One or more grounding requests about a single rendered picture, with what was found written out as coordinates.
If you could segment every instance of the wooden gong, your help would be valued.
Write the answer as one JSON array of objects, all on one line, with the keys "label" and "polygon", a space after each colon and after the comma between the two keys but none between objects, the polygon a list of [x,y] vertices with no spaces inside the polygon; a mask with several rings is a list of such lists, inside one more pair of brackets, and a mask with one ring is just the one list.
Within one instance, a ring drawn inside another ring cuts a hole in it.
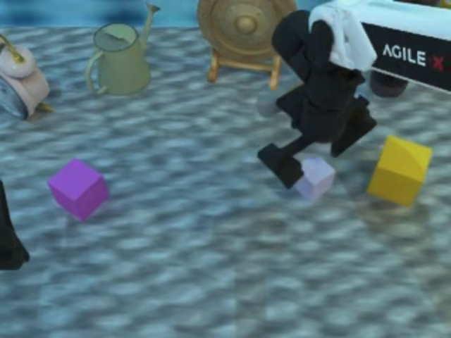
[{"label": "wooden gong", "polygon": [[208,81],[215,82],[225,66],[270,72],[269,85],[277,88],[282,61],[271,38],[296,9],[295,0],[199,0],[199,27],[212,47]]}]

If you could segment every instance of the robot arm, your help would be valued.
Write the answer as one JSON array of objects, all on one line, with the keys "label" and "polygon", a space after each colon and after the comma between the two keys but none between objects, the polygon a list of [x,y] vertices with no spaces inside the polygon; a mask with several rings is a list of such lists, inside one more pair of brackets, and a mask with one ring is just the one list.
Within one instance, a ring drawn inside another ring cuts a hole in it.
[{"label": "robot arm", "polygon": [[333,31],[332,63],[451,92],[451,11],[393,0],[335,0],[311,12],[309,26],[318,21]]}]

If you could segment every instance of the watering can handle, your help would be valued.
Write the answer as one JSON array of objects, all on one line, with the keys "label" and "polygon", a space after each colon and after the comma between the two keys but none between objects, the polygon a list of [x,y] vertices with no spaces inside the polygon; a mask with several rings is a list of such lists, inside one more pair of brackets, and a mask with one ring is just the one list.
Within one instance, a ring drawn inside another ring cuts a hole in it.
[{"label": "watering can handle", "polygon": [[93,56],[91,56],[91,58],[87,62],[86,71],[85,71],[85,79],[86,79],[87,86],[88,86],[89,90],[91,90],[91,92],[93,92],[96,95],[105,94],[106,90],[108,89],[106,86],[103,86],[103,87],[100,87],[97,89],[94,86],[94,81],[92,81],[92,68],[94,67],[94,64],[96,63],[96,61],[99,60],[103,55],[104,55],[103,51],[98,51]]}]

